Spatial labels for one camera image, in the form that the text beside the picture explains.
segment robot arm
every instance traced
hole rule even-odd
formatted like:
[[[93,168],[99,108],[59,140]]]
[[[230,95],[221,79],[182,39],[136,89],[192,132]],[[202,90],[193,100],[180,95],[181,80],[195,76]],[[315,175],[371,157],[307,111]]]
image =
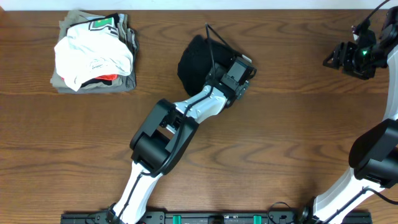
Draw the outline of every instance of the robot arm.
[[[207,85],[204,87],[203,91],[199,94],[191,97],[188,100],[174,103],[175,111],[178,113],[183,114],[184,109],[192,102],[204,97],[210,91],[210,86]],[[203,101],[197,103],[188,113],[187,116],[193,118],[196,123],[201,123],[205,119],[209,118],[210,116],[217,115],[220,113],[225,104],[226,104],[226,97],[224,94],[219,91],[218,89],[214,88],[211,97],[204,99]],[[172,124],[166,125],[166,128],[173,134],[177,132],[176,127],[172,126]],[[142,147],[141,150],[151,150],[152,145],[155,143],[151,143],[148,141],[146,137],[141,139],[141,141],[145,141],[145,143],[141,143],[139,147]],[[116,217],[118,217],[121,213],[125,205],[127,204],[125,210],[123,211],[123,215],[121,215],[120,220],[123,223],[136,223],[138,220],[144,215],[146,211],[146,204],[152,193],[157,181],[163,176],[163,173],[157,174],[155,177],[150,175],[142,175],[142,173],[150,173],[150,170],[146,169],[145,162],[137,162],[139,158],[134,156],[136,160],[132,162],[131,167],[131,175],[130,179],[127,183],[126,188],[124,189],[123,195],[118,203],[113,207],[113,212]]]
[[[387,13],[380,43],[368,30],[366,19],[354,27],[356,43],[338,45],[324,66],[367,80],[376,68],[389,67],[389,92],[383,122],[359,137],[349,154],[347,171],[304,208],[302,223],[341,223],[344,217],[375,192],[391,188],[398,181],[398,7]]]
[[[249,86],[253,71],[255,68],[250,60],[236,57],[227,72],[217,64],[216,77],[220,78],[209,80],[208,85],[190,99],[177,103],[160,100],[155,105],[130,143],[134,150],[131,176],[120,201],[110,210],[109,220],[117,222],[120,219],[123,223],[140,220],[157,181],[180,160],[199,124],[240,99]],[[159,126],[173,133],[174,137],[169,139],[164,136],[157,129]]]

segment folded clothes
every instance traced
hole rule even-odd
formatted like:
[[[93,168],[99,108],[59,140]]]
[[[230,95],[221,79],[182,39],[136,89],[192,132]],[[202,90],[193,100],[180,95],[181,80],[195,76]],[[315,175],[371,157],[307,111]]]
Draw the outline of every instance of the folded clothes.
[[[72,25],[55,46],[55,67],[69,88],[77,91],[101,75],[130,75],[132,53],[119,40],[117,23],[115,14]]]
[[[74,24],[75,26],[78,26],[82,22],[87,22],[93,19],[96,21],[100,21],[103,18],[104,16],[97,16],[80,11],[70,11],[65,20],[60,21],[61,31],[58,40],[61,41],[63,39],[63,36],[66,36],[67,34],[66,30],[68,29],[69,30],[68,32],[70,32],[70,29],[74,27]],[[120,43],[122,43],[124,46],[127,46],[126,48],[131,54],[132,64],[134,65],[134,61],[136,59],[136,53],[139,50],[139,46],[138,42],[135,40],[134,31],[132,29],[127,29],[127,15],[119,14],[119,21],[117,19],[113,19],[113,23],[116,24],[118,28],[118,41],[120,41]],[[129,72],[129,75],[127,76],[116,75],[114,73],[108,73],[108,74],[112,75],[105,75],[96,78],[111,80],[112,81],[111,85],[105,85],[103,82],[90,83],[86,86],[81,86],[81,88],[79,88],[77,91],[72,90],[66,85],[65,81],[63,81],[62,77],[58,74],[57,69],[54,70],[53,77],[51,78],[50,82],[58,90],[59,93],[74,93],[74,94],[112,93],[119,91],[129,91],[136,87],[136,76],[134,72],[134,67],[132,67],[131,71]]]

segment black cable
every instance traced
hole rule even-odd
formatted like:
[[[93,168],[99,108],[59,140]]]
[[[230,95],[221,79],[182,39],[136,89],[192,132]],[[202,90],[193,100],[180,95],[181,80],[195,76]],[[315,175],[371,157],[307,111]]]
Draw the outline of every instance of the black cable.
[[[358,24],[358,26],[355,28],[355,30],[353,31],[354,34],[359,35],[359,30],[362,29],[362,26],[365,24],[366,26],[370,25],[370,21],[369,18],[371,16],[373,16],[373,14],[379,10],[385,3],[389,2],[390,0],[385,0],[384,2],[382,2],[378,7],[376,7],[362,22],[360,22]]]
[[[120,221],[120,218],[122,217],[124,210],[125,210],[125,209],[127,208],[127,206],[129,205],[129,201],[130,201],[130,199],[131,199],[132,193],[133,193],[134,189],[137,187],[138,181],[139,181],[139,179],[141,179],[141,177],[142,177],[141,174],[139,174],[139,175],[137,176],[137,179],[136,179],[134,185],[132,186],[132,189],[130,190],[130,194],[129,194],[129,197],[127,198],[127,200],[126,200],[126,203],[124,204],[122,210],[120,211],[120,213],[119,213],[117,219],[116,219],[115,221],[111,222],[111,223],[118,223],[118,222]]]
[[[389,2],[390,0],[385,0],[384,2],[382,2],[377,8],[375,8],[368,16],[367,18],[364,19],[364,21],[368,20],[371,16],[373,16],[373,14],[379,10],[381,8],[381,6],[383,6],[385,3]]]
[[[330,223],[330,221],[332,221],[332,219],[334,219],[336,216],[338,216],[342,211],[344,211],[346,208],[348,208],[353,202],[355,202],[360,196],[365,194],[367,191],[373,192],[375,195],[377,195],[379,198],[383,199],[385,202],[388,202],[392,205],[398,205],[398,202],[387,198],[386,196],[380,194],[379,192],[373,190],[370,187],[365,187],[358,194],[356,194],[351,200],[349,200],[341,209],[338,209],[331,217],[329,217],[327,220],[325,220],[322,224]]]
[[[97,214],[97,213],[92,213],[92,214],[87,215],[86,223],[88,223],[88,222],[87,222],[87,219],[90,219],[90,220],[93,222],[93,224],[95,224],[95,216],[96,216],[96,214]]]
[[[293,214],[295,213],[294,210],[293,210],[287,203],[285,203],[285,202],[275,202],[275,203],[273,203],[273,204],[271,205],[271,207],[268,209],[268,212],[267,212],[267,218],[268,218],[268,220],[271,221],[273,224],[278,224],[278,223],[276,223],[276,222],[274,221],[274,218],[273,218],[273,217],[270,217],[269,214],[270,214],[272,208],[274,207],[274,205],[280,205],[280,204],[288,206],[288,208],[290,209],[290,211],[293,212]],[[287,222],[286,224],[292,224],[292,223],[294,223],[294,220],[295,220],[295,217],[292,218],[292,221],[291,221],[291,222]]]
[[[211,66],[212,66],[212,70],[213,70],[213,73],[210,74],[210,75],[212,75],[212,76],[213,76],[212,79],[215,80],[215,77],[216,77],[216,75],[215,75],[215,73],[216,73],[216,68],[215,68],[215,67],[216,67],[216,66],[215,66],[215,61],[214,61],[214,56],[213,56],[213,48],[211,47],[211,42],[212,42],[213,40],[210,39],[209,29],[210,29],[211,31],[213,31],[213,33],[216,34],[216,36],[217,36],[218,38],[220,38],[220,40],[223,41],[228,47],[230,47],[230,46],[225,42],[225,40],[223,40],[223,39],[220,37],[220,35],[217,34],[217,32],[215,32],[215,31],[213,30],[213,28],[211,28],[210,25],[208,25],[208,24],[206,23],[205,26],[206,26],[207,40],[208,40],[209,49],[210,49]],[[163,170],[163,168],[166,167],[166,166],[169,164],[171,158],[174,158],[175,154],[177,153],[177,146],[178,146],[178,144],[180,143],[180,140],[181,140],[181,135],[182,135],[182,133],[183,133],[183,129],[184,129],[184,126],[185,126],[185,120],[187,119],[187,113],[188,113],[188,111],[189,111],[189,110],[192,108],[192,106],[194,106],[195,104],[197,104],[197,103],[201,102],[202,100],[208,98],[208,97],[213,93],[213,89],[214,89],[214,86],[213,86],[213,84],[212,84],[212,85],[211,85],[211,88],[210,88],[210,91],[209,91],[204,97],[200,98],[199,100],[196,100],[195,102],[193,102],[193,103],[191,103],[191,104],[189,104],[189,105],[187,106],[187,108],[185,109],[184,114],[183,114],[183,116],[182,116],[182,122],[181,122],[181,124],[180,124],[180,128],[178,129],[177,138],[176,138],[176,140],[175,140],[173,149],[172,149],[172,151],[170,152],[170,155],[166,158],[165,161],[163,161],[162,165],[161,165],[158,169],[156,169],[155,171],[152,171],[152,172],[150,172],[150,173],[141,172],[142,175],[145,175],[145,176],[152,176],[152,177],[155,177],[155,176],[159,175],[160,172]]]

